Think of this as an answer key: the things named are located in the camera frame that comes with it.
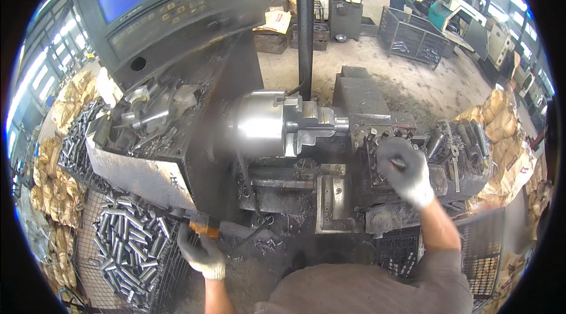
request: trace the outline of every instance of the factory floor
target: factory floor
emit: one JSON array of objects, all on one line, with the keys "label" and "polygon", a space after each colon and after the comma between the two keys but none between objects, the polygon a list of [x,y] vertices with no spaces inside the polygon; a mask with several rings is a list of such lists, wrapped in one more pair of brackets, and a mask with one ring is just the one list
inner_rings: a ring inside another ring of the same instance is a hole
[{"label": "factory floor", "polygon": [[[389,0],[363,0],[363,15],[379,25],[383,6]],[[386,56],[377,38],[360,37],[359,42],[329,42],[325,52],[315,51],[312,66],[312,99],[330,106],[336,73],[342,65],[363,66],[378,82],[392,111],[410,112],[417,122],[432,124],[437,119],[453,119],[467,108],[482,104],[494,83],[477,67],[472,55],[459,48],[456,56],[442,58],[436,70],[406,58]],[[263,82],[267,89],[291,90],[298,84],[298,50],[287,47],[281,55],[258,53]],[[536,136],[526,109],[518,113],[528,135]],[[505,248],[518,251],[525,245],[525,196],[521,191],[506,208]],[[254,312],[255,303],[269,299],[275,286],[296,265],[321,262],[371,264],[374,248],[370,234],[314,235],[314,209],[301,215],[276,215],[270,230],[262,231],[239,253],[227,259],[226,284],[238,313]],[[219,245],[228,252],[250,229],[224,224]],[[175,303],[175,313],[204,310],[204,280],[192,272]]]}]

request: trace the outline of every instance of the lathe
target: lathe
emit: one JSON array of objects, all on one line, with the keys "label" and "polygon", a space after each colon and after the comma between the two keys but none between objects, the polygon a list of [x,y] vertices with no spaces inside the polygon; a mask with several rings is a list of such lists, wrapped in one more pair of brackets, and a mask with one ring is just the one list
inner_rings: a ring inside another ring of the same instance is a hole
[{"label": "lathe", "polygon": [[90,123],[84,168],[162,213],[249,225],[315,207],[316,233],[379,237],[419,222],[378,172],[375,149],[394,136],[427,155],[451,215],[491,175],[479,124],[417,126],[362,67],[337,73],[332,107],[264,90],[251,28],[270,0],[104,1],[78,8],[124,98]]}]

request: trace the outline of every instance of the plastic crate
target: plastic crate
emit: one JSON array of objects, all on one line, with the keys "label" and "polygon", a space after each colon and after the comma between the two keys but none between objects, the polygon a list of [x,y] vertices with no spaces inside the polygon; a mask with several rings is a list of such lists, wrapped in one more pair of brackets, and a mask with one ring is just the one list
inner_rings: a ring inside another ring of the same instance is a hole
[{"label": "plastic crate", "polygon": [[374,264],[391,275],[408,278],[422,256],[420,227],[385,233],[375,240]]}]

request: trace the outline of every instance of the white work glove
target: white work glove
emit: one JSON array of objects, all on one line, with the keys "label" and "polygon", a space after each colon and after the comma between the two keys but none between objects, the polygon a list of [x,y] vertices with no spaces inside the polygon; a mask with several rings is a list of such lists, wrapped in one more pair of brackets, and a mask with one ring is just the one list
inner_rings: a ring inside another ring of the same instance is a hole
[{"label": "white work glove", "polygon": [[[434,199],[434,191],[428,179],[425,155],[413,149],[402,138],[392,138],[379,144],[375,151],[379,172],[385,174],[400,198],[411,204],[417,211],[428,206]],[[399,161],[404,168],[399,168]]]},{"label": "white work glove", "polygon": [[177,235],[177,245],[185,260],[204,278],[208,280],[223,280],[226,272],[224,255],[216,247],[214,242],[205,234],[201,234],[200,245],[191,243],[189,235],[192,234],[191,228],[187,223],[181,224]]}]

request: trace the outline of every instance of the black mesh crate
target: black mesh crate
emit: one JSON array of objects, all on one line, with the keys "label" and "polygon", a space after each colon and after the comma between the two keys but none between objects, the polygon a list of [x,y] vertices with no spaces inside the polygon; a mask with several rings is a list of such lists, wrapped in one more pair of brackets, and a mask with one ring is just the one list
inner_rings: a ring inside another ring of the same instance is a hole
[{"label": "black mesh crate", "polygon": [[448,45],[442,33],[430,21],[404,11],[383,7],[378,36],[387,55],[408,57],[438,67]]},{"label": "black mesh crate", "polygon": [[491,299],[501,265],[504,209],[459,222],[462,272],[474,295],[474,311]]}]

